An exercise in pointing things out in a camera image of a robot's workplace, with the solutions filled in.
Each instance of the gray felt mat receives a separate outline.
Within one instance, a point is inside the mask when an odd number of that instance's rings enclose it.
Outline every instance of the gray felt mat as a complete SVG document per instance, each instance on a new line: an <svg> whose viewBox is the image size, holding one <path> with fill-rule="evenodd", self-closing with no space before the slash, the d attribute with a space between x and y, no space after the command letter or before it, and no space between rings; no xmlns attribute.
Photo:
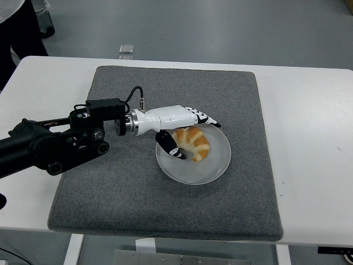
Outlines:
<svg viewBox="0 0 353 265"><path fill-rule="evenodd" d="M181 184L159 167L154 131L117 137L113 122L106 122L110 151L63 174L48 227L98 235L279 240L283 230L254 74L102 66L88 99L125 100L134 86L144 89L147 109L180 104L216 119L232 148L228 169L208 184ZM132 108L138 97L131 99Z"/></svg>

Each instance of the robot finger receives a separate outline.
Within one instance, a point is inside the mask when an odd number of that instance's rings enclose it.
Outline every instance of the robot finger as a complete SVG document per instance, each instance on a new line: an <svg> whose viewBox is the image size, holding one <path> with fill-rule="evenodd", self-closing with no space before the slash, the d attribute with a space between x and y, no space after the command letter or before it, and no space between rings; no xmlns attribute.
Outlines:
<svg viewBox="0 0 353 265"><path fill-rule="evenodd" d="M177 143L166 130L161 130L156 133L156 141L167 154L179 159L185 159L185 156L180 152Z"/></svg>

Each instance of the white robotic hand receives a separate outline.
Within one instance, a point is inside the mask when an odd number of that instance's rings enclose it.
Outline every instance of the white robotic hand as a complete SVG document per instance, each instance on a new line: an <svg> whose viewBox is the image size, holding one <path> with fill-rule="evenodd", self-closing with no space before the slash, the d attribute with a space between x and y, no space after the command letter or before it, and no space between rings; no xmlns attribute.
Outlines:
<svg viewBox="0 0 353 265"><path fill-rule="evenodd" d="M156 131L156 141L161 148L166 153L181 159L185 159L185 156L180 152L167 130L190 127L202 123L211 124L218 128L221 127L217 121L205 113L180 105L151 109L145 113L134 109L130 117L131 131L134 131L136 135L144 134L149 130Z"/></svg>
<svg viewBox="0 0 353 265"><path fill-rule="evenodd" d="M146 131L171 130L193 126L195 124L212 124L221 127L218 122L194 108L182 107L180 105L151 109L145 113L138 109L131 112L133 130L136 135L144 134Z"/></svg>

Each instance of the metal plate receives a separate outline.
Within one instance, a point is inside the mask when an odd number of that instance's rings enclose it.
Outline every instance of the metal plate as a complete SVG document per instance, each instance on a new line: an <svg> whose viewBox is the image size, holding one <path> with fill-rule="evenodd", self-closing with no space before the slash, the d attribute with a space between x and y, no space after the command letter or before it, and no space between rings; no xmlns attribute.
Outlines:
<svg viewBox="0 0 353 265"><path fill-rule="evenodd" d="M113 265L250 265L249 261L165 253L115 250Z"/></svg>
<svg viewBox="0 0 353 265"><path fill-rule="evenodd" d="M133 45L121 45L119 53L120 54L131 54L131 53L133 53Z"/></svg>

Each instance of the metal connector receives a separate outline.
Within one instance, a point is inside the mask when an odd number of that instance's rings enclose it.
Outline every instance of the metal connector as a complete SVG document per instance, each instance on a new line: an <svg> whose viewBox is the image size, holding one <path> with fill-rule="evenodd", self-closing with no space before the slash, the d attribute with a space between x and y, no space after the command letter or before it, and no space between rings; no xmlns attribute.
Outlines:
<svg viewBox="0 0 353 265"><path fill-rule="evenodd" d="M142 113L145 113L145 98L140 98L140 108L138 109Z"/></svg>

